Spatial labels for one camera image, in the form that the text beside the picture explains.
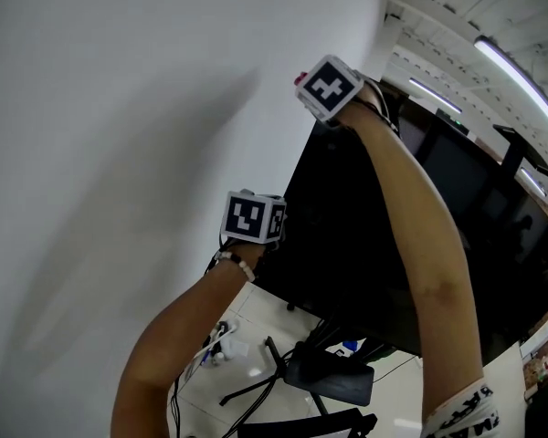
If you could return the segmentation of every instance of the bracelet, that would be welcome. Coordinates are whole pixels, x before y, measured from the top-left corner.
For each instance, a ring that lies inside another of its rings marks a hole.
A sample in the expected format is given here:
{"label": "bracelet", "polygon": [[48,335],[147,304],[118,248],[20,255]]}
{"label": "bracelet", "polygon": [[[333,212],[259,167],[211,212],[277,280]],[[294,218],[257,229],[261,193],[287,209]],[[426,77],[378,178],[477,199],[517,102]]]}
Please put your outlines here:
{"label": "bracelet", "polygon": [[246,263],[243,259],[241,259],[238,255],[231,252],[217,252],[215,255],[216,261],[221,261],[223,259],[228,259],[236,263],[239,267],[241,267],[241,270],[246,274],[246,277],[248,278],[248,282],[254,282],[256,280],[256,276],[254,275],[254,271],[252,271],[252,268],[249,267],[248,263]]}

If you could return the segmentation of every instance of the fluorescent light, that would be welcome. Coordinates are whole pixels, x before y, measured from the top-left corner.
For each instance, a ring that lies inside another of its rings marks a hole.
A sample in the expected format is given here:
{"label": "fluorescent light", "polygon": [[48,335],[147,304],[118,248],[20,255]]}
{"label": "fluorescent light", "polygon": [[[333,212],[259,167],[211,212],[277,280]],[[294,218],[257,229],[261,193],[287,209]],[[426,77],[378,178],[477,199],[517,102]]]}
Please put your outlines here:
{"label": "fluorescent light", "polygon": [[435,91],[433,91],[431,88],[429,88],[428,86],[425,86],[423,85],[422,83],[419,83],[418,81],[416,81],[414,78],[411,78],[410,79],[410,82],[416,86],[417,88],[420,88],[422,89],[423,91],[425,91],[427,94],[430,94],[433,98],[435,99],[438,99],[440,100],[443,104],[446,104],[447,107],[449,107],[450,109],[453,109],[455,112],[457,113],[460,113],[462,110],[459,109],[456,105],[454,104],[451,104],[450,102],[448,102],[448,100],[446,100],[445,98],[443,98],[440,94],[436,93]]}
{"label": "fluorescent light", "polygon": [[534,180],[534,178],[530,175],[530,173],[526,171],[523,167],[522,167],[522,173],[530,181],[530,183],[534,186],[534,188],[538,190],[538,192],[540,192],[540,194],[543,195],[545,198],[547,196],[547,193],[542,188],[542,186],[538,183],[538,181]]}
{"label": "fluorescent light", "polygon": [[475,47],[513,79],[548,118],[548,98],[505,52],[483,36],[477,38]]}

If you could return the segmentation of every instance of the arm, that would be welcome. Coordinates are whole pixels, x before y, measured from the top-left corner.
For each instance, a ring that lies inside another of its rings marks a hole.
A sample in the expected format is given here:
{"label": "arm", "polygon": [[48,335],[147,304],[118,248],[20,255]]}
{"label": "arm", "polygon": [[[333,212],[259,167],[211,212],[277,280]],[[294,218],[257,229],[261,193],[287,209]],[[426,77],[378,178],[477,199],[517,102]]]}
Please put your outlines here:
{"label": "arm", "polygon": [[[264,247],[240,245],[232,251],[253,268]],[[222,261],[148,325],[121,375],[111,438],[168,438],[168,392],[246,280],[235,263]]]}
{"label": "arm", "polygon": [[[379,107],[369,88],[359,96]],[[465,253],[437,189],[394,133],[355,103],[338,120],[356,132],[370,155],[406,269],[424,360],[425,421],[441,403],[483,377]]]}

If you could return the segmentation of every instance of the black cable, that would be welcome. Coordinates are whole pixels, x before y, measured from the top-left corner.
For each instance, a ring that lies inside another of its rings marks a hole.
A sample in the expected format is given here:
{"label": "black cable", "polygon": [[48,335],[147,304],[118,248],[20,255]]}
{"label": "black cable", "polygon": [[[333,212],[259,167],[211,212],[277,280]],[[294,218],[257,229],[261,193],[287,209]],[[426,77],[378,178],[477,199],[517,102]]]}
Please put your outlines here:
{"label": "black cable", "polygon": [[179,401],[177,397],[179,389],[179,379],[181,375],[174,380],[173,397],[171,398],[171,414],[174,419],[174,426],[176,427],[176,438],[181,438],[181,409],[179,408]]}
{"label": "black cable", "polygon": [[317,323],[317,326],[315,326],[314,329],[311,331],[311,333],[309,334],[309,337],[311,336],[311,334],[312,334],[313,337],[316,337],[317,331],[321,327],[321,324],[322,324],[323,321],[324,321],[323,318],[319,319],[319,322]]}
{"label": "black cable", "polygon": [[[294,349],[289,350],[281,357],[281,359],[284,361],[285,364],[288,364],[288,362],[290,361],[289,356],[290,354],[292,354],[292,352],[294,352]],[[274,372],[274,375],[272,375],[272,381],[268,383],[266,388],[264,388],[264,391],[258,396],[258,398],[254,401],[254,403],[251,406],[249,406],[248,410],[245,411],[241,415],[241,417],[239,417],[234,422],[233,425],[231,425],[231,428],[225,435],[223,435],[223,438],[228,438],[233,433],[235,433],[237,429],[239,428],[239,426],[242,425],[259,408],[259,406],[264,403],[264,401],[268,398],[269,394],[274,389],[274,385],[276,384],[276,381],[280,379],[281,376],[282,376],[282,370],[277,368],[276,371]]]}
{"label": "black cable", "polygon": [[323,347],[324,349],[324,343],[326,341],[328,341],[329,339],[332,339],[333,336],[335,336],[337,333],[341,333],[341,327],[340,326],[333,326],[331,324],[331,319],[329,318],[329,333],[326,334],[322,339],[317,339],[314,347],[315,348],[320,348],[320,347]]}
{"label": "black cable", "polygon": [[186,386],[186,383],[188,383],[193,378],[193,376],[197,373],[197,370],[199,370],[199,368],[202,365],[201,362],[202,362],[202,360],[199,360],[199,363],[197,364],[195,369],[191,372],[191,376],[189,376],[189,378],[184,379],[184,384],[183,384],[183,386],[181,386],[181,389],[179,390],[179,392],[181,392],[183,390],[183,388]]}
{"label": "black cable", "polygon": [[274,384],[276,383],[276,380],[278,378],[278,375],[272,378],[272,381],[266,386],[264,391],[258,396],[254,403],[249,407],[249,409],[245,411],[233,425],[231,425],[231,428],[226,434],[223,435],[223,438],[228,438],[229,436],[234,434],[239,426],[241,426],[250,417],[250,415],[258,409],[260,405],[262,405],[262,403],[268,398],[269,394],[272,392],[272,389],[274,389]]}
{"label": "black cable", "polygon": [[390,127],[390,129],[399,137],[400,136],[400,130],[396,127],[396,125],[390,120],[388,119],[382,112],[379,111],[379,109],[374,105],[372,104],[371,102],[368,102],[366,100],[363,100],[361,98],[358,98],[357,96],[355,96],[352,101],[356,104],[360,104],[364,107],[366,107],[368,110],[370,110],[371,112],[373,112],[375,115],[377,115],[380,120],[385,123],[388,127]]}
{"label": "black cable", "polygon": [[398,370],[402,365],[405,365],[407,364],[411,359],[413,359],[416,355],[413,355],[412,357],[410,357],[408,360],[400,363],[397,367],[391,369],[390,371],[388,371],[384,376],[378,378],[377,380],[374,380],[374,384],[376,384],[378,381],[380,380],[383,380],[387,375],[389,375],[392,371],[395,371],[395,370]]}

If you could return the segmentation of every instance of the white cable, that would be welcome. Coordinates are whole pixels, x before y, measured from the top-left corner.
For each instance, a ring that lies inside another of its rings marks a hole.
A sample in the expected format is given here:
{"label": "white cable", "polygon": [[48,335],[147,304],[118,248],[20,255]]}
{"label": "white cable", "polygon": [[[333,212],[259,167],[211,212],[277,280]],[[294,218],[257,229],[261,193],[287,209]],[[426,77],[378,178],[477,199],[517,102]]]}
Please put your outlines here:
{"label": "white cable", "polygon": [[239,323],[237,322],[236,319],[234,319],[233,321],[230,322],[231,324],[231,329],[229,331],[226,331],[224,332],[221,336],[219,336],[216,340],[214,340],[213,342],[211,342],[210,344],[208,344],[206,347],[203,347],[201,350],[199,350],[194,356],[193,356],[193,359],[196,359],[197,357],[199,357],[199,355],[201,355],[202,353],[204,352],[207,352],[209,349],[211,349],[213,346],[215,346],[217,344],[217,342],[219,342],[221,339],[223,339],[225,336],[228,336],[229,334],[231,334],[232,332],[236,332],[237,331],[237,328],[239,328]]}

